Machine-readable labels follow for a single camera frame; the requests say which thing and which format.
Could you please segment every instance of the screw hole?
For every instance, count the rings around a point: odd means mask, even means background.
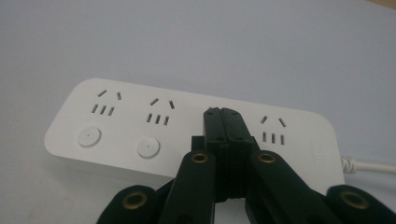
[[[134,210],[143,206],[148,200],[148,196],[143,191],[137,191],[128,194],[122,201],[126,209]]]
[[[259,161],[264,163],[273,163],[275,162],[275,160],[276,160],[275,157],[267,153],[262,153],[259,155]]]
[[[366,209],[370,206],[369,202],[363,198],[358,193],[346,190],[340,193],[341,199],[347,205],[357,208],[357,209]]]
[[[205,163],[205,162],[209,161],[209,157],[207,157],[206,154],[203,154],[203,153],[194,154],[191,157],[191,159],[195,163]]]

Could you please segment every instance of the black plastic part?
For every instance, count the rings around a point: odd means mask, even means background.
[[[168,199],[168,195],[169,195],[169,192],[171,191],[174,181],[175,181],[175,179],[169,181],[167,184],[163,185],[156,191],[157,197],[158,197],[156,207],[157,207],[157,210],[160,212],[163,210],[163,207],[166,204],[166,200]]]
[[[203,136],[193,136],[191,138],[191,151],[205,150],[205,138]]]
[[[248,190],[247,193],[251,194],[253,190]],[[245,211],[251,224],[275,224],[267,208],[256,195],[247,195]]]
[[[158,223],[213,223],[215,172],[211,153],[194,150],[184,156]]]
[[[159,210],[156,207],[157,200],[155,190],[148,187],[133,186],[123,189],[114,196],[97,223],[154,224],[159,215]]]
[[[394,224],[396,215],[379,200],[347,185],[332,187],[326,203],[345,223]]]
[[[248,156],[259,147],[242,116],[228,108],[208,109],[204,113],[204,139],[205,150],[218,159],[216,202],[244,198],[248,182]]]
[[[275,152],[253,152],[249,175],[251,187],[247,203],[255,205],[261,201],[258,206],[265,206],[263,212],[267,212],[276,224],[343,223]]]

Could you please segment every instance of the power strip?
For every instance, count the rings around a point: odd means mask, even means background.
[[[191,137],[203,135],[210,107],[241,113],[259,147],[282,156],[310,188],[344,184],[332,125],[318,114],[100,78],[74,88],[45,146],[82,170],[163,184],[176,176]]]

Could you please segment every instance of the power cord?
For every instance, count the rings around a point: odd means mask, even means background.
[[[355,174],[358,171],[378,172],[396,175],[396,166],[370,161],[357,161],[349,156],[341,156],[344,174]]]

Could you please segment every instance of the white backdrop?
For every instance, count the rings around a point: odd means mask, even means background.
[[[0,2],[0,223],[94,223],[135,183],[67,167],[44,134],[104,77],[313,111],[341,154],[396,163],[396,11],[362,0]],[[396,211],[396,177],[347,175]],[[248,223],[244,205],[216,223]]]

